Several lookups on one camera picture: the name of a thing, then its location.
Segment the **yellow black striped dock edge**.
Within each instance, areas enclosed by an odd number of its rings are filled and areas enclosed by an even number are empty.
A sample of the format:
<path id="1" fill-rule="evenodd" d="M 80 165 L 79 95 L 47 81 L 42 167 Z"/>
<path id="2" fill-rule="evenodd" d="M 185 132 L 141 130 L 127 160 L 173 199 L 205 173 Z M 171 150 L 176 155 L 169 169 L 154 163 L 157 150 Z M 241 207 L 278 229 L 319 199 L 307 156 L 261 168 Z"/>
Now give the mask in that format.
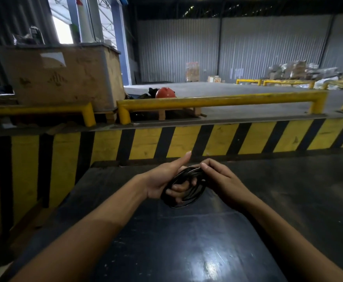
<path id="1" fill-rule="evenodd" d="M 343 117 L 0 136 L 0 236 L 42 203 L 57 207 L 91 166 L 166 162 L 192 152 L 247 160 L 343 149 Z"/>

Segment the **person's left forearm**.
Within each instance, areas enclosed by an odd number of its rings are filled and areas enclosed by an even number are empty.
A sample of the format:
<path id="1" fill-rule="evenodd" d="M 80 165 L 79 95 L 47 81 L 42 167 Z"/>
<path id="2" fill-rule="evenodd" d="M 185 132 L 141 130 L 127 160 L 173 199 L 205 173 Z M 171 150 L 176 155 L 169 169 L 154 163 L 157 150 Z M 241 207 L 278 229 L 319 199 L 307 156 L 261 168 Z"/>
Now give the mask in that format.
<path id="1" fill-rule="evenodd" d="M 147 198 L 139 174 L 35 256 L 10 282 L 78 282 L 89 276 L 115 236 Z"/>

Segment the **person's right forearm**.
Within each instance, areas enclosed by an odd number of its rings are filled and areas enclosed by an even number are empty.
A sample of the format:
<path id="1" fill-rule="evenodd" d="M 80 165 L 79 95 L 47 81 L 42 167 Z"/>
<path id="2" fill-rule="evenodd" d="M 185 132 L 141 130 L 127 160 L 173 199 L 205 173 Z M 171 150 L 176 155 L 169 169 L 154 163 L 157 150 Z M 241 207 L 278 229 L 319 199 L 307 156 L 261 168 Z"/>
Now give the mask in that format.
<path id="1" fill-rule="evenodd" d="M 308 282 L 343 282 L 343 270 L 315 248 L 276 211 L 254 194 L 235 196 L 272 239 L 282 256 Z"/>

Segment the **long yellow guard rail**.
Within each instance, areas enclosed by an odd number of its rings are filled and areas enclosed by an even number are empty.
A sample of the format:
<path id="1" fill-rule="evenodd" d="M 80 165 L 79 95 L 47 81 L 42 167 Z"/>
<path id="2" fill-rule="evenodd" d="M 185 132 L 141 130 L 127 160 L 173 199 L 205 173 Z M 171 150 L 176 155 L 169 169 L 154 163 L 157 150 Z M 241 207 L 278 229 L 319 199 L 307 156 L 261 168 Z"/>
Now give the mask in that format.
<path id="1" fill-rule="evenodd" d="M 130 112 L 176 110 L 181 108 L 311 103 L 309 113 L 322 114 L 328 94 L 327 90 L 311 90 L 307 92 L 243 94 L 211 97 L 125 99 L 117 101 L 117 113 L 122 125 L 131 123 Z"/>

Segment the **orange hard hat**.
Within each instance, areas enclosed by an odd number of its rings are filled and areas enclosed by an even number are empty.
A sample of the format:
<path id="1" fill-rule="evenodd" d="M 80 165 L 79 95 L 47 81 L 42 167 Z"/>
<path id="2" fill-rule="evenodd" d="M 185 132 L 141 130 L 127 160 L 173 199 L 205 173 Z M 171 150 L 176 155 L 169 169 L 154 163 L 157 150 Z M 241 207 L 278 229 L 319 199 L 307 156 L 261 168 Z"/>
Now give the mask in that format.
<path id="1" fill-rule="evenodd" d="M 174 90 L 172 90 L 171 88 L 162 87 L 157 90 L 155 94 L 155 98 L 156 99 L 176 98 L 176 94 Z"/>

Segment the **stack of cardboard boxes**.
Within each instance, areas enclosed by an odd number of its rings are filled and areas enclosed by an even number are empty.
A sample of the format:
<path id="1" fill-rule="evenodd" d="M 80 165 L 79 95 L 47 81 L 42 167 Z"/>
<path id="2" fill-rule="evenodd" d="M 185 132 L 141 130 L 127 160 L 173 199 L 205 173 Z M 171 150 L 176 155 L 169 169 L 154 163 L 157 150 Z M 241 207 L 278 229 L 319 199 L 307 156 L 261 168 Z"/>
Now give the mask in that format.
<path id="1" fill-rule="evenodd" d="M 199 62 L 186 63 L 186 82 L 199 82 L 200 81 L 200 65 Z"/>

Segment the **person's left hand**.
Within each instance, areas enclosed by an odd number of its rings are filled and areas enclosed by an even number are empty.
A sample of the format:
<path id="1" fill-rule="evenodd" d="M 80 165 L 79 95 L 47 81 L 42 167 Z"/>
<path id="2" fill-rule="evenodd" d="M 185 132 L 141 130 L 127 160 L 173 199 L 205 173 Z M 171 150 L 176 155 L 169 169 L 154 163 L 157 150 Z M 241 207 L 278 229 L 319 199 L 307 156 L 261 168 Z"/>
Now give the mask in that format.
<path id="1" fill-rule="evenodd" d="M 170 163 L 171 162 L 161 164 L 150 171 L 135 176 L 136 184 L 145 191 L 147 198 L 159 199 L 167 184 L 178 175 L 171 174 Z M 168 187 L 165 193 L 174 198 L 176 203 L 181 203 L 183 202 L 183 197 L 185 196 L 189 185 L 188 181 L 174 184 L 172 187 Z"/>

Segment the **large wooden crate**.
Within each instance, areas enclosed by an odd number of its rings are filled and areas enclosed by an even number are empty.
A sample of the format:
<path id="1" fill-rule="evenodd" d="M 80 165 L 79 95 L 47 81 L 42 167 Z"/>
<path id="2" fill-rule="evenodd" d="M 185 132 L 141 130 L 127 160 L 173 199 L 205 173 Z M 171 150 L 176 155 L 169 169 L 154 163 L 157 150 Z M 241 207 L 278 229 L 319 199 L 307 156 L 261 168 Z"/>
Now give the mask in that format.
<path id="1" fill-rule="evenodd" d="M 21 105 L 90 102 L 95 112 L 124 100 L 120 52 L 100 42 L 0 46 L 0 62 Z"/>

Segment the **dark equipment on crate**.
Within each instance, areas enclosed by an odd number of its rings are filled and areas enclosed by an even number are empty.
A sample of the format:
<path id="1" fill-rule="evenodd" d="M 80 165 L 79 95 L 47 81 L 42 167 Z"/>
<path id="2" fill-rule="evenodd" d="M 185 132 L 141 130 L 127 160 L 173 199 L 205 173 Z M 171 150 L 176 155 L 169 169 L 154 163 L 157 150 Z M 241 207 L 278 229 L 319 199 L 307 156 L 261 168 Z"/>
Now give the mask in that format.
<path id="1" fill-rule="evenodd" d="M 13 34 L 14 45 L 44 45 L 41 30 L 36 26 L 30 26 L 26 35 Z"/>

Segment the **black bag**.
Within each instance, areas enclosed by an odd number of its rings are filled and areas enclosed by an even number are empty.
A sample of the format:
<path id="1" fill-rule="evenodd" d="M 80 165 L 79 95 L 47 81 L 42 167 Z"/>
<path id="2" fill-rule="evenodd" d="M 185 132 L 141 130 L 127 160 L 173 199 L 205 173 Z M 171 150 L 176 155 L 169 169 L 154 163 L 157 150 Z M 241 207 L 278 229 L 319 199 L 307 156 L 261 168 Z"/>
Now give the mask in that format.
<path id="1" fill-rule="evenodd" d="M 125 88 L 127 99 L 155 99 L 158 88 Z"/>

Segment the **pile of wrapped goods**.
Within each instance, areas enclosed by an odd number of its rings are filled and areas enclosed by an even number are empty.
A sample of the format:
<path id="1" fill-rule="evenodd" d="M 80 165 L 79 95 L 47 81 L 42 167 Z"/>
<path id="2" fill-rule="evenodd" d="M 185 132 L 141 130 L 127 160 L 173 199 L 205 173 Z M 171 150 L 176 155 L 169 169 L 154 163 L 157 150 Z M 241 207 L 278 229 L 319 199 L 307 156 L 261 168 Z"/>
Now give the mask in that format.
<path id="1" fill-rule="evenodd" d="M 270 80 L 322 80 L 339 79 L 343 73 L 337 67 L 319 68 L 317 64 L 306 60 L 290 61 L 270 66 L 265 74 Z"/>

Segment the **blue steel column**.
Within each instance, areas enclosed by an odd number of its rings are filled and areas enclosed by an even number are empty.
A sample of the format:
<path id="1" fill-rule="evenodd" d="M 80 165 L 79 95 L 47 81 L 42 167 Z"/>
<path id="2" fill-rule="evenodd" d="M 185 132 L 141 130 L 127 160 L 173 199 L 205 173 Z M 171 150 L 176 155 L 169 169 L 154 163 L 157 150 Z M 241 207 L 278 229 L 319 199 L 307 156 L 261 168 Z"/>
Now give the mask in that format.
<path id="1" fill-rule="evenodd" d="M 132 84 L 131 66 L 127 47 L 126 25 L 124 18 L 124 7 L 122 0 L 110 0 L 111 11 L 113 16 L 114 32 L 116 37 L 117 50 L 120 52 L 119 60 L 122 72 L 123 85 Z"/>

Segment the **person's right hand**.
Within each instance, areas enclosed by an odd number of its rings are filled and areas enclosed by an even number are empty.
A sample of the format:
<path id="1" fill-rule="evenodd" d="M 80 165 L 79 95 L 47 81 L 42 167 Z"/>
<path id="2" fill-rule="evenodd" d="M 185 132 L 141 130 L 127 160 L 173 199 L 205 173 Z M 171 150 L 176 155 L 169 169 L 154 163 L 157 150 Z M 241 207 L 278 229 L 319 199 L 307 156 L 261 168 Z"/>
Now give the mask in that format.
<path id="1" fill-rule="evenodd" d="M 249 191 L 249 189 L 226 165 L 222 164 L 221 173 L 222 182 L 220 187 L 210 189 L 212 189 L 230 208 L 236 210 L 243 209 L 246 203 L 249 203 L 254 199 L 254 194 Z"/>

